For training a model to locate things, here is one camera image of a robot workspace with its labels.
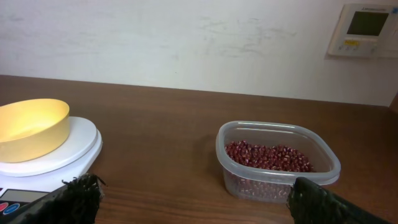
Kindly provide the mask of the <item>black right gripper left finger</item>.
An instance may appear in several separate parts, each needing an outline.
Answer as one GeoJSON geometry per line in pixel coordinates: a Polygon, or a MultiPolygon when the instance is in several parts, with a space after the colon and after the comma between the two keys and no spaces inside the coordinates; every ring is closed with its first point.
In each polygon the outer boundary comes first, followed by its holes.
{"type": "Polygon", "coordinates": [[[83,174],[49,194],[3,215],[1,224],[94,224],[104,197],[104,181],[83,174]]]}

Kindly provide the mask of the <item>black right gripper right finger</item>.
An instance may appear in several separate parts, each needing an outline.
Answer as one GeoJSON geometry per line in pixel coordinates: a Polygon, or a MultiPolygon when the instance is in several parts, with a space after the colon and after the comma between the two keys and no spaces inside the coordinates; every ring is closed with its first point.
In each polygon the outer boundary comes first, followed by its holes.
{"type": "Polygon", "coordinates": [[[295,224],[389,224],[304,177],[290,188],[287,207],[295,224]]]}

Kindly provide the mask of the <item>red adzuki beans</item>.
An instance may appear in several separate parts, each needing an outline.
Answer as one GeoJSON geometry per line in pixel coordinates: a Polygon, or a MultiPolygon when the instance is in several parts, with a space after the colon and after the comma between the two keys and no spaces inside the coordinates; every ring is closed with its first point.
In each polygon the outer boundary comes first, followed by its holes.
{"type": "Polygon", "coordinates": [[[286,172],[316,172],[309,158],[286,145],[265,146],[232,141],[224,146],[228,157],[247,167],[286,172]]]}

